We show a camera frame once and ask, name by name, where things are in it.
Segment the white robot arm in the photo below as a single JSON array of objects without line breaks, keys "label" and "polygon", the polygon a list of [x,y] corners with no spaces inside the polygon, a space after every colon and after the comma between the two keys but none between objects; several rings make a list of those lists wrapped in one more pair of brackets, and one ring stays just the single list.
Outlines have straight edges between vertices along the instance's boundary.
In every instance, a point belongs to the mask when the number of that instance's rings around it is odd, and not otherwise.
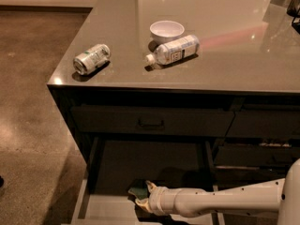
[{"label": "white robot arm", "polygon": [[277,214],[277,225],[300,225],[300,159],[278,180],[207,192],[200,188],[158,187],[148,181],[145,188],[132,188],[135,203],[157,216],[196,218],[212,212],[243,212],[252,216]]}]

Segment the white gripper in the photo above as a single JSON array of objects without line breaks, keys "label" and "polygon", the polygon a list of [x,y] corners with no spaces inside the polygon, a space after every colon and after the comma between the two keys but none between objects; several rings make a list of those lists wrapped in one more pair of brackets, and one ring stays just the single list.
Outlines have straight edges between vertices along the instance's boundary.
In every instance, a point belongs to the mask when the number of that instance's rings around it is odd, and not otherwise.
[{"label": "white gripper", "polygon": [[157,216],[174,214],[174,200],[176,190],[167,187],[157,187],[153,182],[146,180],[145,184],[150,193],[148,199],[136,199],[135,203],[145,212],[152,212]]}]

